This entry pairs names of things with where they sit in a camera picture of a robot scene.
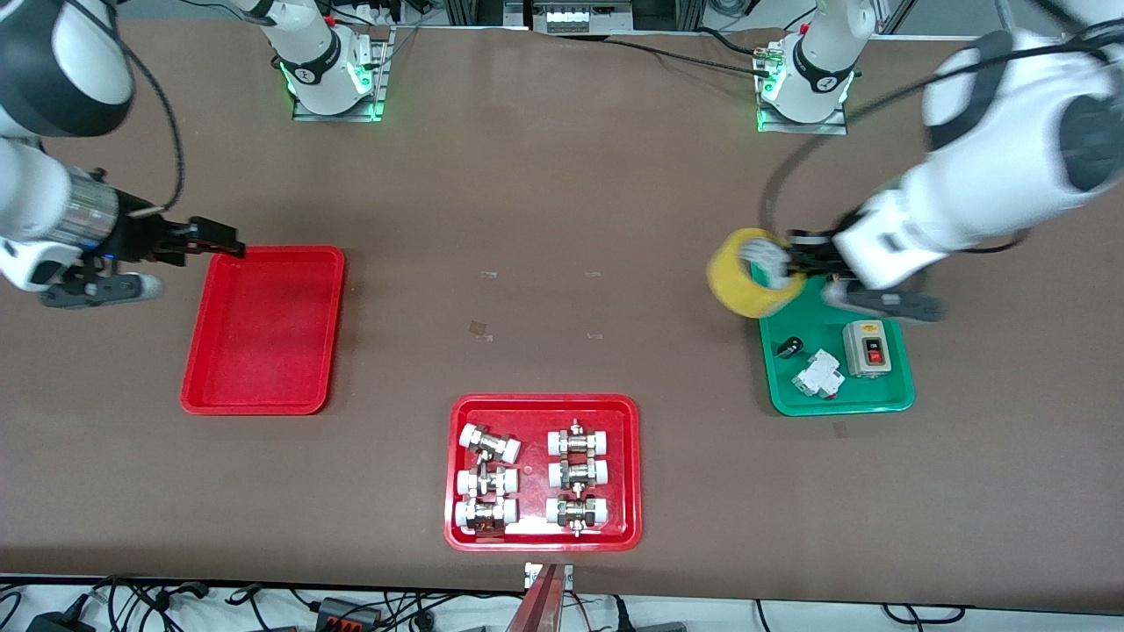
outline red tray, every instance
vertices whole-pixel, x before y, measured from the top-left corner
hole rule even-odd
[[[344,253],[250,246],[207,270],[180,405],[192,415],[309,415],[328,396]]]
[[[558,457],[546,453],[546,433],[570,427],[573,419],[589,432],[606,432],[609,482],[589,494],[608,502],[609,521],[574,538],[569,529],[546,522],[546,498],[562,491],[551,489],[546,464]],[[457,440],[465,424],[483,426],[491,434],[510,434],[523,442],[515,468],[519,471],[519,522],[502,535],[477,538],[456,526],[453,505],[457,470],[469,469],[477,455]],[[448,428],[448,471],[445,480],[445,541],[457,551],[627,551],[640,542],[640,410],[623,395],[465,395],[453,406]]]

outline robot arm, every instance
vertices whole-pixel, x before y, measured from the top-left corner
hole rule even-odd
[[[76,0],[112,27],[100,0]],[[120,262],[183,265],[197,252],[239,255],[227,226],[169,222],[151,202],[46,155],[39,136],[97,136],[128,115],[134,84],[120,47],[63,0],[0,7],[0,272],[53,307],[160,295],[151,274]]]
[[[852,71],[874,33],[871,0],[817,0],[807,29],[790,33],[779,48],[773,89],[761,96],[797,123],[826,119],[846,98]]]
[[[371,93],[371,38],[328,27],[314,0],[232,0],[262,27],[301,105],[316,115],[346,111]]]
[[[1124,17],[1124,1],[1070,10],[1086,24],[1104,22]],[[1028,31],[992,33],[937,73],[1052,44]],[[795,234],[789,269],[836,279],[823,295],[836,307],[940,319],[935,299],[901,289],[910,277],[984,240],[1084,206],[1115,183],[1124,166],[1118,48],[998,62],[931,84],[923,100],[926,160],[834,229]]]

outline black cable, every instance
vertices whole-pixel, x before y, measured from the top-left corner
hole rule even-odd
[[[140,617],[140,625],[137,626],[137,632],[144,632],[144,626],[145,626],[146,623],[148,623],[148,615],[152,614],[152,613],[154,613],[154,612],[156,612],[156,611],[154,611],[154,610],[146,610],[144,612],[144,616]]]
[[[1078,52],[1089,52],[1089,48],[1080,46],[1076,43],[1064,43],[1064,44],[1052,44],[1049,46],[1039,46],[1036,48],[1026,48],[1023,51],[1015,51],[1006,55],[1000,55],[982,62],[959,67],[941,74],[932,74],[924,79],[918,79],[913,83],[906,84],[897,90],[888,92],[873,101],[860,106],[847,117],[847,121],[851,125],[856,125],[862,120],[869,118],[870,116],[877,114],[878,111],[898,102],[907,97],[910,97],[927,85],[933,83],[951,79],[961,74],[968,74],[972,72],[978,72],[980,70],[1015,61],[1023,60],[1027,57],[1036,57],[1041,55],[1053,55],[1057,53],[1078,53]],[[796,148],[788,157],[781,162],[772,174],[770,174],[769,180],[765,182],[765,189],[761,195],[761,200],[758,205],[758,219],[761,227],[770,233],[777,234],[776,227],[776,209],[773,208],[773,202],[778,199],[781,188],[785,186],[785,181],[788,180],[796,168],[799,166],[812,153],[819,148],[824,143],[833,136],[817,135],[813,138],[806,141],[803,145]]]
[[[148,594],[148,588],[144,588],[143,590],[145,592],[146,595]],[[125,612],[125,621],[121,625],[121,630],[129,629],[129,621],[133,621],[133,613],[136,612],[137,606],[139,605],[140,605],[140,599],[136,595],[133,595],[133,597],[129,598],[129,602],[125,602],[125,606],[123,606],[121,610],[125,610],[127,607],[128,611]],[[152,608],[148,608],[145,612],[152,612]],[[143,632],[143,630],[144,626],[139,628],[138,632]]]
[[[900,605],[901,607],[906,608],[906,611],[909,612],[909,615],[913,616],[913,619],[903,619],[903,617],[894,614],[894,612],[890,611],[890,606],[891,605]],[[946,619],[922,619],[922,617],[917,616],[917,611],[914,610],[914,607],[912,605],[909,605],[909,604],[882,604],[882,613],[886,616],[888,616],[891,620],[894,620],[895,623],[900,623],[901,625],[914,625],[914,626],[917,628],[917,630],[922,630],[922,624],[924,624],[924,625],[949,625],[949,624],[952,624],[952,623],[957,623],[961,619],[964,617],[964,614],[968,613],[968,608],[966,606],[948,606],[948,607],[955,608],[957,610],[957,614],[954,614],[952,616],[949,616]]]
[[[351,18],[353,20],[359,20],[360,22],[362,22],[362,24],[364,24],[366,26],[379,26],[379,25],[372,22],[371,20],[365,20],[365,19],[356,16],[355,13],[348,13],[347,11],[342,10],[339,7],[334,7],[334,6],[329,4],[326,0],[315,0],[315,1],[316,1],[316,6],[319,7],[321,11],[326,11],[324,13],[326,16],[330,16],[332,12],[335,11],[336,13],[338,13],[338,15],[345,17],[345,18]]]
[[[1030,0],[1036,9],[1053,18],[1063,29],[1069,33],[1080,33],[1086,28],[1081,20],[1063,9],[1053,0]]]
[[[620,595],[610,596],[617,603],[617,632],[636,632],[632,619],[628,617],[628,606],[625,605],[625,601],[620,598]]]
[[[445,596],[445,597],[441,597],[436,602],[434,602],[434,603],[432,603],[432,604],[429,604],[427,606],[419,606],[417,612],[415,612],[413,614],[406,615],[406,619],[404,619],[404,620],[399,620],[398,619],[398,614],[396,614],[393,617],[391,617],[386,623],[380,623],[379,626],[380,628],[387,628],[387,629],[393,630],[395,628],[401,625],[402,623],[406,623],[410,619],[413,619],[413,617],[415,617],[415,616],[417,616],[417,615],[419,615],[419,614],[422,614],[424,612],[429,612],[429,611],[432,611],[433,608],[435,608],[435,607],[437,607],[439,605],[447,604],[448,602],[452,602],[453,599],[455,599],[457,597],[461,597],[461,596],[462,595],[448,595],[448,596]],[[418,599],[416,599],[415,603],[419,603],[422,598],[423,597],[418,597]]]
[[[183,159],[183,139],[180,136],[180,125],[175,121],[175,112],[172,110],[172,103],[167,100],[167,94],[164,93],[164,88],[161,87],[158,81],[156,81],[156,75],[154,75],[152,71],[148,70],[148,66],[140,61],[140,57],[133,52],[133,48],[129,48],[120,36],[117,35],[117,30],[115,28],[110,28],[98,19],[98,16],[93,15],[93,12],[90,9],[87,9],[84,4],[79,2],[79,0],[64,1],[85,16],[88,20],[93,22],[98,29],[105,33],[107,37],[117,44],[117,46],[121,49],[121,53],[125,53],[125,56],[133,62],[133,65],[135,65],[138,71],[140,71],[145,81],[147,81],[148,85],[152,87],[152,91],[156,93],[156,98],[160,99],[160,106],[164,109],[164,117],[167,118],[167,127],[172,133],[172,150],[175,152],[175,186],[172,189],[171,197],[169,197],[167,201],[163,205],[165,210],[172,208],[175,206],[175,202],[180,201],[180,197],[183,195],[183,180],[187,175],[188,168]],[[111,0],[102,0],[102,3],[108,7],[110,15],[116,11]]]
[[[758,619],[761,620],[761,628],[765,632],[772,632],[772,630],[769,629],[769,622],[765,621],[765,610],[761,607],[761,599],[753,599],[753,605],[758,608]]]
[[[703,66],[710,66],[719,70],[741,72],[745,74],[752,74],[754,76],[769,76],[769,73],[763,70],[754,70],[749,67],[734,66],[729,64],[720,64],[718,62],[711,62],[710,60],[700,60],[698,57],[688,57],[687,55],[680,55],[679,53],[671,53],[669,51],[661,51],[659,48],[652,48],[651,46],[644,46],[643,44],[636,44],[633,42],[622,42],[619,39],[606,39],[605,43],[616,44],[617,46],[627,46],[629,48],[636,48],[637,51],[645,51],[647,53],[653,53],[655,55],[663,55],[665,57],[671,57],[673,60],[680,60],[683,62],[690,62],[692,64],[699,64]]]
[[[753,56],[753,48],[746,48],[744,46],[738,46],[737,44],[734,44],[733,42],[731,42],[729,39],[727,39],[726,36],[723,35],[722,31],[719,31],[719,30],[713,29],[713,28],[710,28],[708,26],[700,26],[700,27],[696,28],[695,30],[698,31],[698,33],[705,33],[707,35],[713,35],[714,38],[717,39],[719,44],[722,44],[723,46],[729,48],[731,51],[733,51],[735,53],[741,53],[743,55],[750,55],[751,57]]]
[[[262,617],[262,611],[257,610],[257,598],[255,595],[256,593],[250,594],[250,610],[254,611],[254,619],[256,619],[257,624],[262,626],[262,632],[273,632],[273,629],[270,628]]]
[[[792,21],[790,21],[787,25],[785,25],[785,28],[782,30],[788,30],[788,29],[792,28],[792,25],[795,25],[796,22],[798,22],[798,21],[803,20],[804,18],[810,16],[815,11],[816,11],[816,8],[813,7],[813,8],[808,9],[807,11],[800,13],[799,16],[796,16],[796,19],[794,19]]]
[[[191,4],[192,7],[200,7],[205,9],[223,9],[224,11],[234,16],[234,19],[242,20],[242,16],[234,9],[227,7],[226,4],[216,4],[214,2],[196,2],[194,0],[179,0],[179,1],[183,2],[184,4]]]
[[[889,604],[882,604],[882,612],[886,614],[886,616],[892,619],[895,623],[900,623],[901,625],[912,625],[917,629],[917,632],[925,632],[925,626],[922,625],[923,621],[919,616],[917,616],[917,611],[915,611],[913,606],[910,606],[909,604],[901,604],[901,607],[906,608],[906,611],[909,613],[909,616],[912,616],[913,619],[901,619],[899,616],[896,616],[892,612],[890,612]]]
[[[1010,241],[1007,242],[1007,243],[1005,243],[1005,244],[1003,244],[1003,245],[999,245],[999,246],[988,246],[988,247],[982,247],[982,249],[964,249],[964,250],[962,250],[960,252],[968,253],[968,254],[995,254],[997,252],[1008,251],[1008,250],[1010,250],[1010,249],[1013,249],[1013,247],[1022,244],[1023,242],[1025,242],[1026,237],[1030,236],[1030,234],[1031,234],[1031,229],[1030,228],[1023,228],[1022,231],[1016,231],[1015,234],[1010,236]]]
[[[24,603],[24,595],[20,593],[6,593],[0,596],[0,604],[7,602],[8,599],[15,599],[15,603],[11,604],[11,610],[8,611],[8,614],[4,615],[3,620],[0,621],[0,630],[3,630],[4,625],[8,625],[8,622],[11,621],[11,617],[16,616],[16,611],[19,610],[19,605]]]
[[[145,611],[144,616],[140,617],[140,628],[139,628],[139,630],[144,630],[144,625],[147,622],[148,616],[153,612],[155,612],[157,615],[160,615],[161,622],[164,624],[164,629],[165,630],[171,629],[171,630],[175,630],[176,632],[183,632],[183,628],[181,628],[180,624],[175,622],[175,620],[173,620],[171,616],[169,616],[167,613],[165,613],[163,610],[161,610],[161,607],[158,606],[158,604],[156,604],[156,602],[153,601],[152,596],[148,595],[148,590],[151,588],[144,588],[144,589],[142,589],[139,586],[137,586],[136,584],[133,584],[128,579],[125,579],[125,578],[121,578],[121,577],[110,576],[110,577],[107,577],[107,578],[102,579],[98,584],[96,584],[94,587],[91,588],[90,593],[93,593],[94,590],[98,590],[100,588],[105,588],[106,586],[109,586],[109,598],[107,601],[106,607],[107,607],[108,613],[109,613],[109,625],[110,625],[110,629],[114,632],[123,632],[123,630],[124,630],[120,626],[120,623],[117,621],[117,617],[114,615],[114,613],[117,612],[117,606],[115,605],[115,597],[117,596],[117,587],[118,586],[125,586],[126,588],[128,588],[129,590],[132,590],[133,595],[140,603],[143,603],[145,606],[148,607],[148,610]]]
[[[292,595],[292,598],[294,598],[298,602],[300,602],[301,604],[303,604],[306,608],[308,608],[308,610],[310,610],[312,612],[317,612],[317,611],[320,610],[319,605],[318,605],[319,602],[316,602],[316,601],[311,601],[311,602],[306,601],[303,597],[300,596],[299,593],[297,593],[296,588],[289,588],[289,594]]]

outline white cylinder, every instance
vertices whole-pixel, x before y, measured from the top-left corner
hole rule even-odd
[[[13,242],[43,237],[66,213],[71,178],[43,152],[0,138],[0,235]]]
[[[1018,33],[1015,47],[1049,43]],[[939,72],[971,63],[950,57]],[[925,124],[941,125],[967,105],[970,82],[948,80],[925,91]],[[996,102],[979,124],[932,152],[901,180],[912,228],[935,249],[955,251],[985,238],[1028,228],[1088,204],[1107,187],[1075,188],[1068,179],[1059,134],[1062,114],[1078,96],[1109,97],[1108,73],[1077,53],[1010,62]]]
[[[453,515],[456,526],[469,526],[469,504],[466,502],[457,500],[453,509]]]
[[[597,485],[605,485],[609,482],[609,463],[608,461],[599,460],[593,461],[593,475],[597,480]]]
[[[514,463],[519,457],[519,446],[523,445],[514,439],[507,440],[507,445],[504,448],[504,453],[499,455],[500,460],[505,463]]]
[[[605,498],[593,498],[593,523],[609,522],[609,503]]]
[[[546,477],[550,479],[551,487],[562,487],[562,464],[561,463],[546,463]]]
[[[468,494],[469,493],[469,477],[472,475],[469,470],[461,470],[456,472],[456,493]]]
[[[559,433],[549,432],[546,433],[546,453],[551,457],[559,455]]]
[[[547,498],[546,499],[546,522],[551,524],[559,523],[559,499]]]
[[[817,67],[841,71],[859,58],[876,21],[870,0],[819,2],[800,47]]]
[[[599,430],[593,433],[593,453],[598,457],[604,457],[608,451],[609,444],[605,435],[604,430]]]
[[[504,491],[507,494],[515,494],[519,490],[519,470],[507,469],[504,470]]]
[[[461,431],[461,439],[457,442],[461,448],[468,448],[469,443],[472,442],[472,433],[477,432],[475,424],[464,424],[464,430]]]
[[[519,507],[515,498],[504,499],[504,524],[515,524],[519,522]]]

